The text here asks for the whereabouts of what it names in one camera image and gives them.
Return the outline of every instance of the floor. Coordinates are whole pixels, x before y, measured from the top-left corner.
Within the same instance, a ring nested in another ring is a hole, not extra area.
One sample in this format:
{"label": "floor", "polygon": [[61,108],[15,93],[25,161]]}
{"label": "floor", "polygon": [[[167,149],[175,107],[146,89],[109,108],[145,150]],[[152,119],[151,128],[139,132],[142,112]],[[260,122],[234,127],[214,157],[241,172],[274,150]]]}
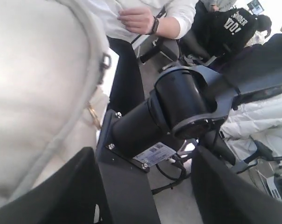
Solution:
{"label": "floor", "polygon": [[[141,45],[140,49],[136,49],[136,54],[142,55],[150,49],[153,40],[154,37],[149,37]],[[140,65],[146,97],[149,96],[149,92],[154,88],[154,82],[159,76],[157,71],[168,63],[168,59],[158,54],[145,65]],[[175,170],[175,168],[166,161],[160,166],[169,175],[179,176],[179,170]],[[257,168],[253,168],[240,176],[248,183],[265,191],[257,174],[257,169],[265,176],[269,177],[273,174],[269,167],[268,163],[261,162]],[[163,177],[155,167],[151,168],[148,179],[152,189],[167,185],[170,182],[170,180]],[[162,224],[202,224],[201,216],[193,195],[191,180],[185,180],[173,190],[168,189],[157,194],[154,199]]]}

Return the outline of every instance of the black watch strap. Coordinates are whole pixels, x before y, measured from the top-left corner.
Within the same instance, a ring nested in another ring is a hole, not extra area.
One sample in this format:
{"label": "black watch strap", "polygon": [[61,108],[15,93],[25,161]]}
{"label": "black watch strap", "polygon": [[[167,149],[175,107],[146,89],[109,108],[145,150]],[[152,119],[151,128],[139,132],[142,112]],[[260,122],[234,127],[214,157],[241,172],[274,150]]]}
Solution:
{"label": "black watch strap", "polygon": [[148,35],[156,34],[158,30],[158,25],[159,25],[159,20],[158,18],[154,16],[153,26],[152,26],[151,32]]}

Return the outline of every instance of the finger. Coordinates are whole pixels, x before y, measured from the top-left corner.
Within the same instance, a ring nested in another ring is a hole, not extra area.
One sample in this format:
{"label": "finger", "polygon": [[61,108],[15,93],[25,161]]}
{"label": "finger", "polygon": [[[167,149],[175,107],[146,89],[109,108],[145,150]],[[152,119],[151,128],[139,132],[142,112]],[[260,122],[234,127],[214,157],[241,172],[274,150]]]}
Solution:
{"label": "finger", "polygon": [[134,22],[134,21],[124,21],[122,22],[125,26],[131,27],[131,28],[142,28],[144,27],[144,23],[142,22]]}
{"label": "finger", "polygon": [[137,7],[122,10],[119,12],[120,15],[141,15],[150,12],[150,9],[147,7]]}
{"label": "finger", "polygon": [[142,28],[135,28],[135,27],[126,27],[126,29],[135,34],[142,34],[145,35],[144,29]]}
{"label": "finger", "polygon": [[121,21],[141,22],[141,21],[144,21],[144,16],[143,15],[121,15],[118,17],[118,19]]}

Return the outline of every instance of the screw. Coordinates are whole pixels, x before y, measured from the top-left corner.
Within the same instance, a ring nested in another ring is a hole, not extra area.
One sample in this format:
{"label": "screw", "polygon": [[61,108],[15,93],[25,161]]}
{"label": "screw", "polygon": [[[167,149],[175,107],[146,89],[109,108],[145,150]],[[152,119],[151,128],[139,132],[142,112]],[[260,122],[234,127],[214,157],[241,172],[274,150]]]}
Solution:
{"label": "screw", "polygon": [[148,168],[148,164],[147,163],[142,164],[142,169],[147,169],[147,168]]}
{"label": "screw", "polygon": [[116,113],[116,118],[121,118],[122,117],[122,114],[120,112]]}
{"label": "screw", "polygon": [[115,148],[115,145],[114,144],[109,144],[108,148],[109,148],[109,150],[112,150],[112,149]]}

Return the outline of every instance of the label sticker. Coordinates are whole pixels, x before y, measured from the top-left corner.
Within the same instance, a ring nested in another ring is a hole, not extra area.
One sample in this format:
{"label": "label sticker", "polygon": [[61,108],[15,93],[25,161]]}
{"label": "label sticker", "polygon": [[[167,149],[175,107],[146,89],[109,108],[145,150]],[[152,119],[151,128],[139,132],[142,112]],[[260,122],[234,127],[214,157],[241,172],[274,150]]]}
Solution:
{"label": "label sticker", "polygon": [[171,149],[161,142],[158,142],[154,146],[134,157],[134,159],[141,163],[147,163],[148,167],[152,167],[159,162],[168,159],[175,153],[175,150]]}

